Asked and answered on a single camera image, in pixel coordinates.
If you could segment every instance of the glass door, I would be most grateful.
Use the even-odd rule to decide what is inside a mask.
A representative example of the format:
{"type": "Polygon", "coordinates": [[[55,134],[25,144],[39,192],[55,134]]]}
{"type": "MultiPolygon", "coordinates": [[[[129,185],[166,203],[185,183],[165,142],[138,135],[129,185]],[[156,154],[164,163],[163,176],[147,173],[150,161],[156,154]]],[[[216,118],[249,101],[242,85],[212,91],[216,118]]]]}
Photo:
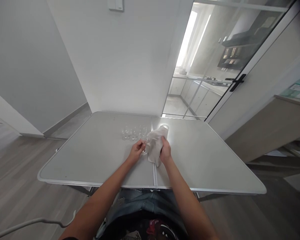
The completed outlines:
{"type": "Polygon", "coordinates": [[[194,2],[162,116],[205,121],[293,2],[194,2]]]}

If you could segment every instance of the door frame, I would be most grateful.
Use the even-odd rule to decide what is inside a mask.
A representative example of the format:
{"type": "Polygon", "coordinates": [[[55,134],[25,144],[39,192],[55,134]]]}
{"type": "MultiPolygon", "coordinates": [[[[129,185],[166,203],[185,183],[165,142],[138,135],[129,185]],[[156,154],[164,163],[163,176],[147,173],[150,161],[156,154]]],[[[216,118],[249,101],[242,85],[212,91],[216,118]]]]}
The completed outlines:
{"type": "MultiPolygon", "coordinates": [[[[257,64],[257,62],[262,58],[265,52],[270,48],[270,46],[274,43],[274,41],[279,37],[279,35],[284,31],[284,29],[290,24],[290,22],[294,19],[294,17],[300,12],[300,0],[297,0],[290,9],[285,13],[281,20],[277,23],[275,28],[269,34],[269,36],[265,39],[263,44],[257,50],[257,52],[253,55],[248,64],[244,67],[244,69],[240,72],[240,74],[235,78],[235,80],[239,79],[243,74],[248,75],[249,72],[253,69],[253,67],[257,64]]],[[[232,88],[233,84],[227,89],[227,91],[220,98],[218,103],[214,106],[212,111],[209,113],[207,118],[205,119],[206,123],[209,123],[213,117],[218,113],[218,111],[222,108],[225,102],[230,98],[230,96],[235,92],[230,92],[229,90],[232,88]]]]}

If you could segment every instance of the door handle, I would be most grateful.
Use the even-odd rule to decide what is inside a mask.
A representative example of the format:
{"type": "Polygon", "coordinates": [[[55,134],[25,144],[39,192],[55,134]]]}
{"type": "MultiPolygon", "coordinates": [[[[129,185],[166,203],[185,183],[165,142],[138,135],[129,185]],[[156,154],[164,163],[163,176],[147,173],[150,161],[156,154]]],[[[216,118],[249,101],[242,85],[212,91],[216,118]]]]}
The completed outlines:
{"type": "Polygon", "coordinates": [[[234,83],[234,85],[233,85],[233,87],[230,89],[229,92],[233,92],[233,91],[237,88],[237,86],[239,86],[240,83],[243,83],[243,82],[244,82],[243,79],[244,79],[245,77],[246,77],[246,74],[242,74],[238,80],[233,80],[232,82],[234,83]]]}

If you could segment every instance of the shirt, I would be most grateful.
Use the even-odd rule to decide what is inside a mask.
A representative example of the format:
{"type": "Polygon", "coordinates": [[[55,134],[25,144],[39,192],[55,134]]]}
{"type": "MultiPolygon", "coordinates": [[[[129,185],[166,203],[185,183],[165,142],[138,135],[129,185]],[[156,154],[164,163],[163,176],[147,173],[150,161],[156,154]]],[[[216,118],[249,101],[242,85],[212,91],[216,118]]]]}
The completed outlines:
{"type": "Polygon", "coordinates": [[[118,217],[107,226],[100,240],[181,240],[186,233],[163,215],[138,211],[118,217]]]}

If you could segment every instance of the white cloth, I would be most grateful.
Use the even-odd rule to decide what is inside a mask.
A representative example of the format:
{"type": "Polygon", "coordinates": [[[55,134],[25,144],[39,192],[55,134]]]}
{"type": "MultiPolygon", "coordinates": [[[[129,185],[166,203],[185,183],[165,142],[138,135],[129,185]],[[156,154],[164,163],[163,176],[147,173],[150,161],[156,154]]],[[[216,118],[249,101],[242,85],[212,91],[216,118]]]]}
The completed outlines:
{"type": "Polygon", "coordinates": [[[161,164],[160,152],[163,146],[161,136],[164,136],[167,139],[168,131],[169,127],[167,125],[162,125],[157,130],[153,130],[147,135],[151,139],[148,150],[148,161],[155,163],[157,167],[161,164]]]}

